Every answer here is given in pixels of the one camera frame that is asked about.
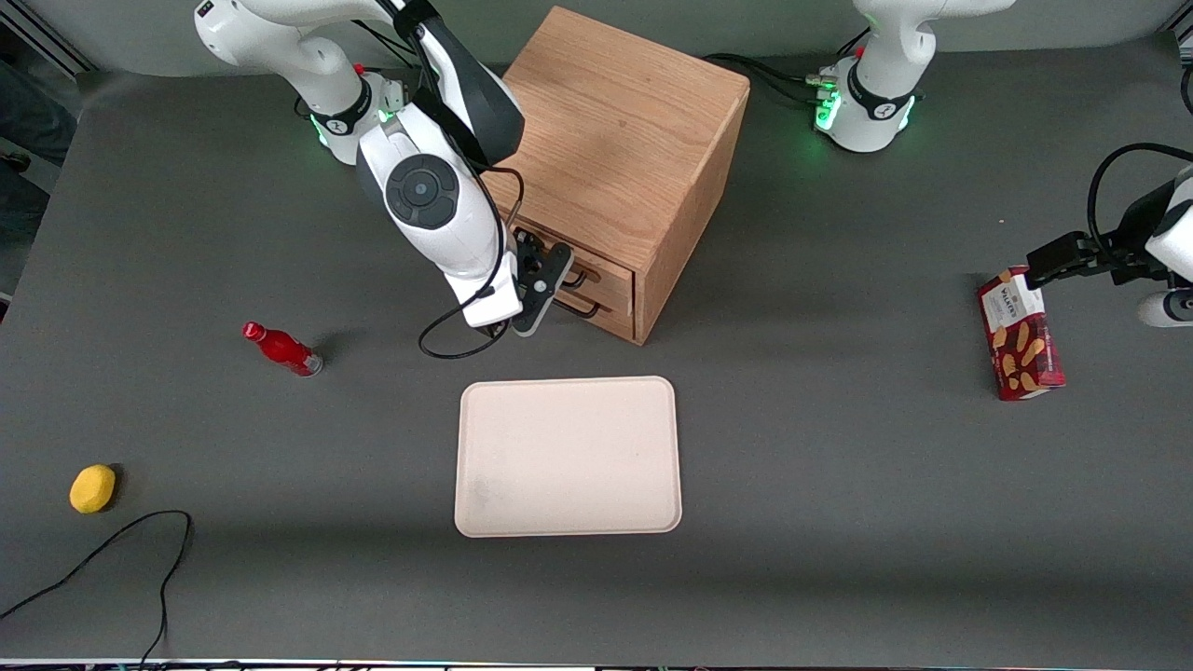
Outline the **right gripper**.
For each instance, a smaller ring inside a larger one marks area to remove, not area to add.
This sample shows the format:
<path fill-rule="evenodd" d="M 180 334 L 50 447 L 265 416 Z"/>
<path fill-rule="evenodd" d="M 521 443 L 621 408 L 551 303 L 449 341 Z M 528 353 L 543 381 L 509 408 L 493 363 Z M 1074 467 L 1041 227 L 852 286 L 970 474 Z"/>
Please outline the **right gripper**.
<path fill-rule="evenodd" d="M 538 235 L 525 229 L 515 230 L 515 241 L 521 310 L 513 318 L 513 331 L 528 338 L 540 327 L 545 310 L 554 304 L 555 293 L 571 271 L 574 252 L 568 245 L 554 245 L 548 250 Z"/>

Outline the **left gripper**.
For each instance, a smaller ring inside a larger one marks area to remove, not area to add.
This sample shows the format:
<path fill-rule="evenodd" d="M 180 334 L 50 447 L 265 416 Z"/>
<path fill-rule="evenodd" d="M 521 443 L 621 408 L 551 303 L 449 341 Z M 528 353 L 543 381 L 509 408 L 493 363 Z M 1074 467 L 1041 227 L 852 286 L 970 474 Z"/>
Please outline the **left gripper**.
<path fill-rule="evenodd" d="M 1137 318 L 1152 327 L 1189 327 L 1189 181 L 1154 187 L 1121 214 L 1112 232 L 1112 252 L 1121 265 L 1111 271 L 1115 285 L 1162 281 L 1162 293 L 1146 294 Z M 1088 233 L 1067 233 L 1026 256 L 1028 289 L 1049 276 L 1083 275 L 1104 261 Z"/>

